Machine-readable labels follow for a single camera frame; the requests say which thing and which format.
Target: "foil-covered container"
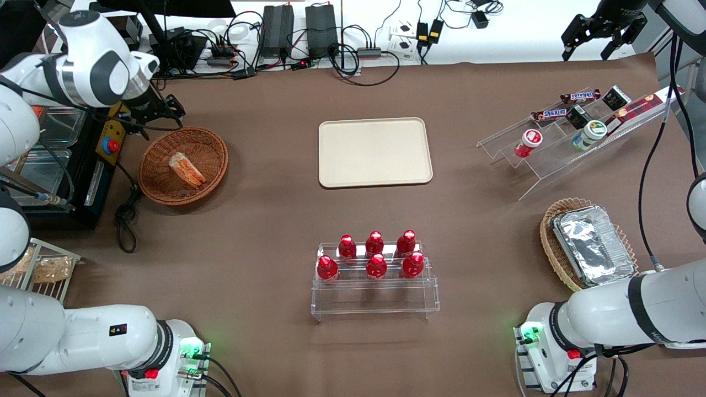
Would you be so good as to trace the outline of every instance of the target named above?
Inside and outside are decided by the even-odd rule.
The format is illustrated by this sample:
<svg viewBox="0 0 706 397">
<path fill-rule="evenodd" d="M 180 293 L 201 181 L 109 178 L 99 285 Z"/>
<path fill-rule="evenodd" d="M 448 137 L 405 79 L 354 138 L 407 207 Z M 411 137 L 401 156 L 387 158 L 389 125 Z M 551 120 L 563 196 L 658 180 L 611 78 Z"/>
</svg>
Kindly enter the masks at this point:
<svg viewBox="0 0 706 397">
<path fill-rule="evenodd" d="M 554 234 L 576 275 L 587 287 L 638 274 L 605 208 L 588 206 L 551 219 Z"/>
</svg>

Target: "red plastic bottle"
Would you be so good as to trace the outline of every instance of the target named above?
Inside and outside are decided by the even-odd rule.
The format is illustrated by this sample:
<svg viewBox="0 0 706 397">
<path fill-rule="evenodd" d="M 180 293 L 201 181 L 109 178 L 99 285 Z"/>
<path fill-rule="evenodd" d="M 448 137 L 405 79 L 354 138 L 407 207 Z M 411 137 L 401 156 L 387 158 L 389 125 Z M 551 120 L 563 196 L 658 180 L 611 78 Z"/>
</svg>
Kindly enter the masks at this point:
<svg viewBox="0 0 706 397">
<path fill-rule="evenodd" d="M 338 263 L 328 255 L 321 255 L 318 258 L 316 273 L 322 280 L 337 280 Z"/>
<path fill-rule="evenodd" d="M 414 251 L 414 245 L 417 244 L 417 235 L 414 230 L 407 230 L 397 239 L 397 251 L 395 258 L 407 258 Z"/>
<path fill-rule="evenodd" d="M 424 270 L 424 254 L 414 251 L 409 255 L 400 268 L 401 278 L 416 278 Z"/>
<path fill-rule="evenodd" d="M 338 256 L 346 259 L 356 259 L 355 242 L 350 235 L 343 235 L 341 242 L 338 243 Z"/>
<path fill-rule="evenodd" d="M 372 258 L 375 254 L 382 254 L 384 246 L 383 235 L 377 230 L 373 231 L 365 241 L 365 257 Z"/>
<path fill-rule="evenodd" d="M 365 266 L 365 271 L 368 273 L 369 280 L 380 280 L 385 277 L 388 272 L 388 264 L 382 254 L 375 254 L 368 260 Z"/>
</svg>

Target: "white table surface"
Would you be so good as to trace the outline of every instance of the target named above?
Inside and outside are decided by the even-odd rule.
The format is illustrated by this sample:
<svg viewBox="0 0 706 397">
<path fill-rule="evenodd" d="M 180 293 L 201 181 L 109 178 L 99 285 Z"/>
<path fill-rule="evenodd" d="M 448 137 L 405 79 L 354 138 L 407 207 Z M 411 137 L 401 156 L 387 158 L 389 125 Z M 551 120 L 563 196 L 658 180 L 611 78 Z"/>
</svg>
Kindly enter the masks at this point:
<svg viewBox="0 0 706 397">
<path fill-rule="evenodd" d="M 304 18 L 304 7 L 310 6 L 319 0 L 293 1 L 294 7 L 294 30 L 306 27 Z M 421 20 L 431 26 L 431 21 L 438 13 L 441 0 L 421 0 L 424 10 Z M 76 0 L 72 11 L 88 9 L 91 0 Z M 343 25 L 358 24 L 365 28 L 371 36 L 374 36 L 375 29 L 380 26 L 383 19 L 389 15 L 397 6 L 397 0 L 334 0 L 331 1 L 335 8 L 336 23 L 341 25 L 341 6 L 343 7 Z M 441 38 L 437 45 L 434 45 L 426 56 L 430 64 L 456 64 L 459 62 L 472 62 L 477 64 L 487 63 L 509 63 L 509 62 L 545 62 L 562 61 L 563 44 L 561 34 L 577 13 L 591 16 L 595 11 L 599 0 L 504 0 L 505 6 L 502 13 L 496 16 L 489 16 L 489 25 L 485 29 L 476 29 L 473 22 L 467 28 L 449 29 L 444 27 Z M 284 2 L 270 1 L 233 1 L 234 10 L 237 13 L 252 10 L 262 13 L 265 5 L 282 5 Z M 467 9 L 460 1 L 451 1 L 450 5 L 454 9 Z M 131 13 L 116 12 L 104 15 L 126 15 Z M 460 13 L 453 13 L 448 9 L 442 15 L 443 19 L 452 26 L 464 26 L 468 22 L 468 17 Z M 399 10 L 388 19 L 385 27 L 378 34 L 377 45 L 386 50 L 390 40 L 390 26 L 402 22 L 413 24 L 419 18 L 419 7 L 416 0 L 402 0 Z M 238 18 L 248 22 L 258 22 L 258 16 L 248 13 Z M 163 24 L 163 17 L 157 16 L 160 24 Z M 186 18 L 178 16 L 167 17 L 167 29 L 183 26 L 188 29 L 206 28 L 211 21 L 209 18 Z M 150 34 L 149 27 L 144 24 L 143 43 L 140 50 L 149 50 L 147 36 Z M 346 30 L 345 42 L 353 47 L 363 47 L 365 45 L 363 35 L 353 29 Z M 600 59 L 600 53 L 605 48 L 609 39 L 596 39 L 579 46 L 571 57 L 572 61 L 586 61 Z M 54 47 L 60 48 L 59 41 Z M 306 49 L 306 36 L 298 44 L 299 48 Z M 251 32 L 247 37 L 247 42 L 238 44 L 238 48 L 248 54 L 249 61 L 252 62 L 256 49 L 256 34 Z M 635 51 L 631 46 L 624 45 L 616 50 L 611 59 L 618 59 L 634 55 Z M 208 51 L 204 52 L 202 58 L 206 58 Z M 305 57 L 305 54 L 294 50 L 293 57 Z M 195 68 L 198 72 L 218 71 L 205 65 L 204 61 L 199 61 L 200 65 Z M 361 60 L 363 67 L 394 65 L 395 60 L 391 57 L 381 59 Z M 419 64 L 419 59 L 414 61 L 402 61 L 402 64 Z M 322 61 L 320 67 L 327 67 L 327 61 Z"/>
</svg>

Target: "brown paper tabletop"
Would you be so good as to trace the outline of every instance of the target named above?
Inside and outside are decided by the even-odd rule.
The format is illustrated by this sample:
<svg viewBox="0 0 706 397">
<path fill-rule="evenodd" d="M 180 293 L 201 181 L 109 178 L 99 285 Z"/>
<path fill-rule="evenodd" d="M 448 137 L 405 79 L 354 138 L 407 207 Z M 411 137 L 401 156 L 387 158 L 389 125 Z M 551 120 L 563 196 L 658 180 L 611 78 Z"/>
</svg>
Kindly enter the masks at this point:
<svg viewBox="0 0 706 397">
<path fill-rule="evenodd" d="M 376 81 L 389 68 L 363 69 Z M 138 251 L 115 242 L 114 209 L 128 195 L 116 173 L 95 232 L 36 233 L 89 263 L 76 268 L 67 307 L 141 304 L 158 318 L 182 319 L 213 343 L 245 397 L 520 396 L 511 327 L 537 303 L 568 299 L 551 270 L 538 225 L 556 200 L 583 197 L 605 206 L 627 234 L 642 270 L 640 172 L 659 121 L 523 201 L 533 180 L 494 162 L 476 143 L 583 87 L 618 84 L 632 97 L 659 86 L 654 59 L 403 67 L 391 81 L 360 88 L 333 70 L 261 73 L 244 81 L 168 82 L 187 111 L 184 123 L 226 141 L 229 169 L 214 194 L 188 208 L 143 198 L 134 224 Z M 423 186 L 328 190 L 318 183 L 318 125 L 327 120 L 421 117 L 433 179 Z M 160 126 L 169 126 L 167 122 Z M 150 132 L 152 138 L 159 133 Z M 122 163 L 136 172 L 148 143 L 127 140 Z M 645 224 L 667 267 L 702 258 L 689 222 L 687 140 L 671 119 L 645 190 Z M 438 276 L 441 311 L 324 317 L 310 314 L 320 242 L 344 233 L 386 240 L 417 231 Z M 626 356 L 627 396 L 702 396 L 706 360 L 698 351 L 650 348 Z M 610 362 L 599 363 L 602 396 Z M 225 382 L 213 370 L 213 376 Z M 51 397 L 122 396 L 104 369 L 31 377 Z M 0 377 L 3 396 L 29 396 Z M 209 389 L 216 396 L 215 389 Z"/>
</svg>

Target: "wicker basket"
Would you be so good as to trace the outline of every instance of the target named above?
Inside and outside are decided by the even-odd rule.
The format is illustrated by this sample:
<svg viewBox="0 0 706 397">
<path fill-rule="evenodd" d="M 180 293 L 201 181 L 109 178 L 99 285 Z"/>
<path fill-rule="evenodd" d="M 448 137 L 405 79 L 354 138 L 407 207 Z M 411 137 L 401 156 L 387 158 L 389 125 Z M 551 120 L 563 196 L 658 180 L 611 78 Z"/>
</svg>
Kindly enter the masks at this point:
<svg viewBox="0 0 706 397">
<path fill-rule="evenodd" d="M 191 187 L 169 167 L 169 159 L 182 152 L 201 171 L 206 183 Z M 186 127 L 157 138 L 145 151 L 138 183 L 145 196 L 166 206 L 193 203 L 218 186 L 228 166 L 225 142 L 207 129 Z"/>
<path fill-rule="evenodd" d="M 569 262 L 568 258 L 566 257 L 566 253 L 559 244 L 559 240 L 556 238 L 556 235 L 554 234 L 554 231 L 551 228 L 551 219 L 555 215 L 558 215 L 560 213 L 578 210 L 584 207 L 588 207 L 590 205 L 591 202 L 588 200 L 584 200 L 583 198 L 565 198 L 559 200 L 552 204 L 552 206 L 549 207 L 548 210 L 546 210 L 544 218 L 542 219 L 542 223 L 539 226 L 539 236 L 542 239 L 542 246 L 544 248 L 546 256 L 549 258 L 549 263 L 551 263 L 551 267 L 554 269 L 554 272 L 559 276 L 559 278 L 564 282 L 564 284 L 566 284 L 574 292 L 588 287 L 586 285 L 583 285 L 583 283 L 581 283 L 581 281 L 576 276 L 573 266 L 571 266 L 571 262 Z M 635 268 L 637 268 L 638 263 L 635 260 L 635 253 L 633 252 L 633 248 L 628 242 L 628 238 L 625 236 L 625 233 L 623 233 L 623 231 L 618 225 L 613 224 L 613 226 L 616 228 L 618 236 L 625 245 L 625 248 L 628 250 L 630 258 L 632 258 L 633 263 L 635 264 Z"/>
</svg>

